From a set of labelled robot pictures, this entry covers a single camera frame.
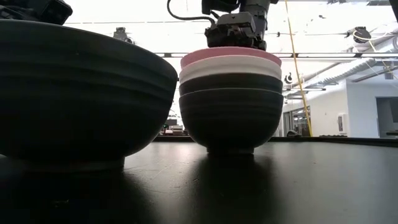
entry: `ceiling pipe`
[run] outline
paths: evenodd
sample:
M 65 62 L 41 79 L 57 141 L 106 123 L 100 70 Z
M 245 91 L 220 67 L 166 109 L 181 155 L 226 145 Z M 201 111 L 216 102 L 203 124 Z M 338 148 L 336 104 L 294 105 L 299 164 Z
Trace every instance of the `ceiling pipe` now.
M 380 44 L 377 44 L 375 47 L 376 52 L 390 52 L 390 53 L 397 53 L 398 52 L 398 36 L 394 36 Z M 376 65 L 376 59 L 374 58 L 361 58 L 357 60 L 353 60 L 352 62 L 348 63 L 339 63 L 337 65 L 332 65 L 331 68 L 326 69 L 322 72 L 316 72 L 316 74 L 312 78 L 307 78 L 305 76 L 306 82 L 303 83 L 303 87 L 311 87 L 314 85 L 327 85 L 329 83 L 338 82 L 342 79 L 345 79 L 351 75 L 354 75 L 358 72 L 362 72 L 366 69 L 369 69 Z M 335 75 L 327 75 L 327 72 L 335 72 Z M 294 94 L 297 91 L 286 91 L 283 93 L 284 96 Z
M 361 82 L 361 81 L 376 77 L 378 75 L 383 75 L 385 73 L 389 73 L 389 72 L 395 71 L 397 69 L 398 69 L 398 66 L 393 67 L 393 68 L 389 68 L 389 67 L 383 68 L 382 70 L 380 70 L 378 72 L 372 72 L 372 73 L 370 73 L 368 75 L 362 76 L 361 78 L 356 78 L 356 79 L 352 80 L 351 82 L 353 82 L 353 83 Z
M 398 62 L 398 58 L 387 58 L 387 59 L 376 58 L 375 66 L 383 66 L 384 64 L 391 65 L 391 64 L 396 64 L 397 62 Z
M 316 71 L 316 72 L 310 73 L 308 75 L 305 75 L 305 79 L 306 80 L 311 80 L 313 77 L 315 77 L 315 76 L 317 76 L 317 75 L 319 75 L 319 74 L 321 74 L 321 73 L 323 73 L 323 72 L 325 72 L 325 71 L 327 71 L 327 70 L 329 70 L 329 69 L 331 69 L 331 68 L 333 68 L 333 67 L 335 67 L 336 65 L 339 65 L 339 64 L 340 63 L 333 63 L 333 64 L 331 64 L 331 65 L 329 65 L 329 66 L 327 66 L 327 67 L 325 67 L 325 68 L 323 68 L 323 69 L 321 69 L 319 71 Z M 285 84 L 284 88 L 297 88 L 298 85 L 299 85 L 299 82 L 297 81 L 297 82 L 294 82 L 292 84 Z

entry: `bowl rim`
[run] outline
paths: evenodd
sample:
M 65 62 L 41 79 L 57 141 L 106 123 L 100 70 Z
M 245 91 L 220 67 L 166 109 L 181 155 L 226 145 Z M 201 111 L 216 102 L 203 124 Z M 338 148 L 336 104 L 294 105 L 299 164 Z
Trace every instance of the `bowl rim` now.
M 271 92 L 271 93 L 275 93 L 275 94 L 278 94 L 278 95 L 280 95 L 280 96 L 283 96 L 282 94 L 280 94 L 280 93 L 278 93 L 278 92 L 276 92 L 276 91 L 272 91 L 272 90 L 263 90 L 263 89 L 258 89 L 258 88 L 211 88 L 211 89 L 197 90 L 197 91 L 193 91 L 193 92 L 190 92 L 190 93 L 186 93 L 186 94 L 184 94 L 184 95 L 181 95 L 181 96 L 180 96 L 180 99 L 181 99 L 182 97 L 187 96 L 187 95 L 192 94 L 192 93 L 201 93 L 201 92 L 204 92 L 204 91 L 219 91 L 219 90 L 247 90 L 247 91 L 256 90 L 256 91 L 267 91 L 267 92 Z
M 224 55 L 205 58 L 181 70 L 180 84 L 208 75 L 227 75 L 229 73 L 253 73 L 267 75 L 281 80 L 282 69 L 273 61 L 249 55 Z
M 249 48 L 249 47 L 228 46 L 228 47 L 211 47 L 211 48 L 200 49 L 200 50 L 191 52 L 181 58 L 180 67 L 181 67 L 181 69 L 184 69 L 186 66 L 188 66 L 192 63 L 195 63 L 199 60 L 210 58 L 210 57 L 223 56 L 222 54 L 226 53 L 226 51 L 233 52 L 231 54 L 228 53 L 228 55 L 256 55 L 257 57 L 261 57 L 261 55 L 262 55 L 262 58 L 269 59 L 269 60 L 275 62 L 276 64 L 278 64 L 278 66 L 282 65 L 281 59 L 269 52 L 259 50 L 259 49 L 253 49 L 253 48 Z M 211 55 L 210 57 L 201 57 L 201 55 L 206 54 L 207 52 L 209 52 L 209 54 Z M 197 55 L 199 55 L 199 60 L 193 60 L 193 58 L 195 58 L 195 56 L 197 56 Z

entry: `ceiling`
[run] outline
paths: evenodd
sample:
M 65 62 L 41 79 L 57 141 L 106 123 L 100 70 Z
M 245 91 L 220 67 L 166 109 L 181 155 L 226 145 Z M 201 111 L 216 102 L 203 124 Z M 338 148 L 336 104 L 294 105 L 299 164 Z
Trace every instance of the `ceiling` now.
M 65 0 L 73 8 L 73 15 L 65 26 L 112 35 L 117 27 L 125 27 L 135 43 L 155 53 L 189 53 L 207 48 L 203 31 L 208 21 L 185 22 L 171 17 L 166 10 L 166 0 Z M 288 0 L 289 18 L 292 22 L 296 52 L 346 52 L 353 49 L 364 51 L 369 44 L 355 44 L 345 33 L 357 26 L 371 30 L 372 39 L 388 38 L 398 29 L 390 6 L 367 6 L 366 0 L 350 0 L 344 4 L 327 4 L 324 1 Z M 178 16 L 201 14 L 201 0 L 172 0 L 171 9 Z M 272 4 L 268 15 L 266 32 L 267 51 L 272 53 L 292 52 L 285 4 Z M 165 58 L 180 71 L 180 58 Z M 334 62 L 298 63 L 299 74 L 306 76 Z M 282 74 L 292 73 L 297 81 L 294 63 L 283 61 Z M 175 102 L 178 103 L 178 92 Z

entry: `bowl base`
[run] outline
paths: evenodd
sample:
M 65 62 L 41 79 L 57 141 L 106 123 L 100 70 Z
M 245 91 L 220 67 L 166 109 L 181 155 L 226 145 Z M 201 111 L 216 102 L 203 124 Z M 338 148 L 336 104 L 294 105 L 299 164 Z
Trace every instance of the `bowl base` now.
M 244 155 L 244 154 L 253 154 L 254 148 L 229 148 L 229 149 L 220 149 L 220 148 L 207 148 L 208 154 L 214 155 Z
M 20 162 L 25 165 L 29 172 L 73 173 L 93 172 L 121 168 L 124 166 L 124 157 L 111 161 L 80 162 L 71 164 L 43 164 L 32 161 Z

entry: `bowl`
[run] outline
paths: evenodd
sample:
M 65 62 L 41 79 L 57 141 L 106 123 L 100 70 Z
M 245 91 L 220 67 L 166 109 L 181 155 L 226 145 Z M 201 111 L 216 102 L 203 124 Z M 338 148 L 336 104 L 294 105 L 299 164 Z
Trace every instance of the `bowl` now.
M 278 64 L 278 66 L 282 65 L 282 61 L 280 61 L 280 59 L 275 55 L 272 55 L 263 50 L 252 49 L 247 47 L 212 47 L 209 49 L 197 50 L 184 56 L 180 61 L 180 65 L 181 68 L 185 68 L 191 63 L 197 62 L 202 59 L 217 57 L 217 56 L 225 56 L 225 55 L 250 55 L 254 57 L 260 57 L 271 60 L 276 64 Z
M 102 169 L 159 133 L 178 78 L 164 59 L 39 22 L 1 20 L 0 32 L 0 154 L 50 170 Z
M 271 60 L 225 55 L 191 63 L 180 72 L 180 95 L 214 88 L 257 88 L 282 93 L 282 71 Z
M 191 138 L 211 154 L 250 154 L 278 127 L 283 96 L 253 88 L 199 90 L 180 97 Z

